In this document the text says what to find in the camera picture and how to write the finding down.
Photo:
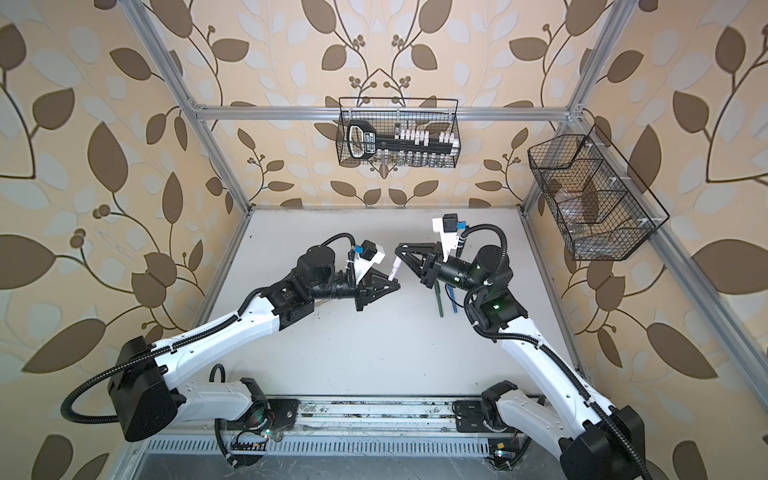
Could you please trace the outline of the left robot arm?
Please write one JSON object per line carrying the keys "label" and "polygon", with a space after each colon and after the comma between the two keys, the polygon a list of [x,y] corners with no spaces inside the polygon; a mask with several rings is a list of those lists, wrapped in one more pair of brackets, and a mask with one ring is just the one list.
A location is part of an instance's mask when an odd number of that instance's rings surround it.
{"label": "left robot arm", "polygon": [[384,249],[352,244],[345,269],[335,268],[329,242],[310,247],[280,281],[252,290],[233,312],[177,336],[123,345],[117,364],[76,387],[62,401],[62,417],[76,424],[120,425],[129,442],[148,439],[186,421],[256,420],[267,400],[255,380],[197,385],[193,376],[246,344],[309,316],[317,300],[350,299],[357,311],[396,292],[396,280],[377,270]]}

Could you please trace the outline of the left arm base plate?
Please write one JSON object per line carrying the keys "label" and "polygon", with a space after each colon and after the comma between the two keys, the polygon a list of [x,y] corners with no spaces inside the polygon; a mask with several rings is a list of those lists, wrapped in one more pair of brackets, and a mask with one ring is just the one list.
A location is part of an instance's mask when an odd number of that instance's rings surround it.
{"label": "left arm base plate", "polygon": [[299,400],[271,398],[257,402],[236,420],[218,420],[217,426],[228,431],[291,430],[298,418]]}

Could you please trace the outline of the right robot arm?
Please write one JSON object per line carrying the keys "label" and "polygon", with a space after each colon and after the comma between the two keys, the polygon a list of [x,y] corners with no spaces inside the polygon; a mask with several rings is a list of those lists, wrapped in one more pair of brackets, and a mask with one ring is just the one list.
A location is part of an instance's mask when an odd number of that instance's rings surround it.
{"label": "right robot arm", "polygon": [[512,294],[508,240],[492,224],[433,221],[434,243],[401,243],[398,260],[422,284],[464,291],[462,309],[481,337],[497,342],[548,400],[541,405],[510,382],[483,394],[488,428],[522,431],[555,457],[569,479],[648,479],[645,425],[630,406],[617,408],[571,367]]}

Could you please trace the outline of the green pen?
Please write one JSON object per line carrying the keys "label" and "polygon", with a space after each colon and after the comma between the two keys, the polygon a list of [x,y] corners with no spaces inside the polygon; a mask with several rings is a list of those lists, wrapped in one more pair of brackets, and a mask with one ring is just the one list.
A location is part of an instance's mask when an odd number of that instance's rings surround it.
{"label": "green pen", "polygon": [[435,281],[433,291],[436,297],[436,303],[438,308],[438,315],[440,318],[444,318],[444,309],[442,304],[441,289],[438,281]]}

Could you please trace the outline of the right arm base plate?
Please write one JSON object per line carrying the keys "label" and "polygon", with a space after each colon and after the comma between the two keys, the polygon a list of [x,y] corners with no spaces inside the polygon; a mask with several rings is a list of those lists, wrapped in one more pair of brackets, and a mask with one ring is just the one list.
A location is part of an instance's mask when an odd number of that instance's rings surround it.
{"label": "right arm base plate", "polygon": [[502,414],[511,419],[513,406],[513,402],[509,400],[456,400],[452,403],[451,410],[455,428],[459,433],[512,435],[521,433],[521,430],[518,425],[506,423]]}

